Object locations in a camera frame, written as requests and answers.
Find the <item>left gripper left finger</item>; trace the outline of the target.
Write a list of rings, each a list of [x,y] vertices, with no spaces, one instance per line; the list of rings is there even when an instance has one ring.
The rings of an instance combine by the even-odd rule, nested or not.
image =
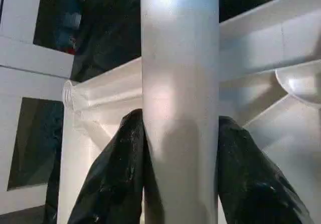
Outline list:
[[[135,109],[91,165],[69,223],[140,222],[145,144],[142,110]]]

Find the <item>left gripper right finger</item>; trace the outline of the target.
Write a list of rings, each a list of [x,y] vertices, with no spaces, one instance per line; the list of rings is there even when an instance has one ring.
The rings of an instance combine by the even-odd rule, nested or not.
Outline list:
[[[279,167],[231,117],[219,117],[218,196],[227,223],[313,223]]]

